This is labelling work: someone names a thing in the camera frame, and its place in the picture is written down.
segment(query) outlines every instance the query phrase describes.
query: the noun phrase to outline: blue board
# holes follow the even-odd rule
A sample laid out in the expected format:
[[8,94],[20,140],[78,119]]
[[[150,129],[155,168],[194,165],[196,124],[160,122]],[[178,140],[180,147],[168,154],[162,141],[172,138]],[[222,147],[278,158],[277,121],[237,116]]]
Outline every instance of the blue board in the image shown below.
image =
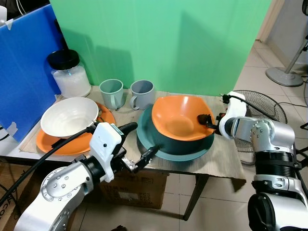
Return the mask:
[[62,49],[50,5],[0,27],[0,125],[17,125],[21,141],[55,101],[60,90],[46,57]]

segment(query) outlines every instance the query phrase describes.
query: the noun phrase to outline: tape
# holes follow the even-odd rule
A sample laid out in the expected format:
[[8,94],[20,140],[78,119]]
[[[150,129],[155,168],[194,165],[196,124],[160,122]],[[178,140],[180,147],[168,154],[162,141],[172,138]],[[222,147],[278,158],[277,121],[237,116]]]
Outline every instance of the tape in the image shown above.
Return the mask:
[[13,24],[13,19],[10,19],[10,20],[6,21],[5,24],[8,27],[8,29],[11,30],[12,24]]
[[6,132],[10,135],[13,136],[17,132],[18,128],[15,122],[12,122],[11,125],[6,129]]

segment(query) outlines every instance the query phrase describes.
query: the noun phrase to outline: glass jar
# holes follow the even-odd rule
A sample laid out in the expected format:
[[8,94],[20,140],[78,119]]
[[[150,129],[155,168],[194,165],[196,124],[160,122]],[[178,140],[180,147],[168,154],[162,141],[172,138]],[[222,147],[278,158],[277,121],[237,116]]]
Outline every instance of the glass jar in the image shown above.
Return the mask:
[[55,51],[48,55],[47,60],[53,69],[51,74],[64,97],[85,97],[90,93],[91,85],[76,51]]

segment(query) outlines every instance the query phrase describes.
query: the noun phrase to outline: gray mug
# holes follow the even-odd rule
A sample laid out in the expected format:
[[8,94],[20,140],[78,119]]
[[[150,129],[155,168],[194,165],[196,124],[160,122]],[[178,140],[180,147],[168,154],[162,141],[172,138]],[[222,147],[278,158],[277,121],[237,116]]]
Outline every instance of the gray mug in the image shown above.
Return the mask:
[[109,109],[118,109],[125,103],[123,83],[118,79],[108,79],[100,84],[104,105]]
[[138,80],[130,86],[132,98],[129,102],[134,110],[146,109],[155,102],[154,85],[148,80]]

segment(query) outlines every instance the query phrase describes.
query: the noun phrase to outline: green backdrop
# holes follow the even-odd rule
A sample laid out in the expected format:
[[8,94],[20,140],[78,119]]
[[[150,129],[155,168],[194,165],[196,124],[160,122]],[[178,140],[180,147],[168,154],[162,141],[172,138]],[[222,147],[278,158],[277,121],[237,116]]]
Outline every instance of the green backdrop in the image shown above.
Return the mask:
[[233,89],[270,0],[51,0],[93,85],[151,80],[157,90]]

